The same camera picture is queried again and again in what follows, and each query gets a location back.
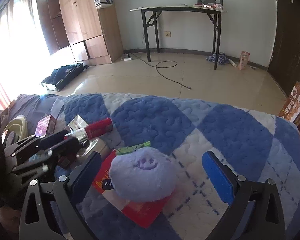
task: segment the black metal table leg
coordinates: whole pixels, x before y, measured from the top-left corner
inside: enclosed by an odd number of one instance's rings
[[[213,68],[214,70],[217,70],[219,49],[220,49],[220,37],[221,37],[221,13],[218,13],[218,39],[217,39],[216,60]]]
[[[157,25],[157,12],[154,12],[153,13],[155,14],[154,15],[154,20],[153,20],[153,23],[154,23],[154,31],[155,31],[155,40],[157,42],[157,53],[160,53],[160,45],[159,45],[159,35],[158,35],[158,25]]]
[[[217,14],[214,15],[214,21],[217,22]],[[217,36],[217,32],[216,29],[213,29],[213,47],[212,47],[212,54],[215,52],[216,50],[216,36]]]
[[[146,14],[142,10],[141,10],[141,15],[142,15],[143,31],[144,31],[144,34],[145,34],[147,58],[148,58],[148,62],[151,62]]]

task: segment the blue gripper pad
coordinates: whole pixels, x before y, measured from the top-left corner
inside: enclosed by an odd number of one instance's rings
[[[75,167],[70,173],[67,187],[73,204],[79,204],[83,201],[94,178],[99,172],[101,164],[101,155],[98,152],[92,152],[83,164]]]
[[[220,199],[231,205],[238,187],[235,174],[228,166],[223,165],[212,151],[202,155],[202,166]]]

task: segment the beige floor tile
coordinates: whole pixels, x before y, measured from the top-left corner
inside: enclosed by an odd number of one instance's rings
[[[251,109],[264,112],[267,114],[278,115],[282,109],[285,100],[271,97],[268,95],[258,94]]]
[[[163,77],[100,77],[99,93],[133,93],[179,97],[181,85]]]
[[[147,62],[146,53],[137,53]],[[150,67],[133,56],[132,61],[118,59],[113,64],[89,67],[72,80],[61,92],[50,93],[68,96],[81,93],[136,93],[165,97],[197,98],[205,101],[255,109],[278,114],[286,97],[273,78],[264,70],[243,70],[232,65],[218,65],[206,60],[206,56],[179,53],[151,53],[150,64],[174,60],[172,68],[160,68],[167,78],[191,87],[188,90],[161,77]],[[170,66],[165,62],[159,66]]]

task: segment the food packaging box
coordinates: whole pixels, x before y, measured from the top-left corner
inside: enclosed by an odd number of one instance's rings
[[[298,127],[300,133],[300,82],[294,85],[279,116],[289,122],[293,122]]]

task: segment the white tabletop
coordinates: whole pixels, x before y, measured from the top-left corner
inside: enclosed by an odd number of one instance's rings
[[[221,13],[226,13],[226,10],[218,10],[218,9],[214,9],[214,8],[207,8],[207,7],[201,7],[201,6],[188,6],[188,5],[173,5],[173,6],[149,6],[149,7],[139,7],[136,9],[132,9],[130,10],[131,12],[133,11],[141,11],[142,9],[155,9],[155,8],[165,8],[165,7],[175,7],[175,8],[196,8],[196,9],[202,9],[202,10],[211,10],[211,11],[217,11],[217,12],[221,12]]]

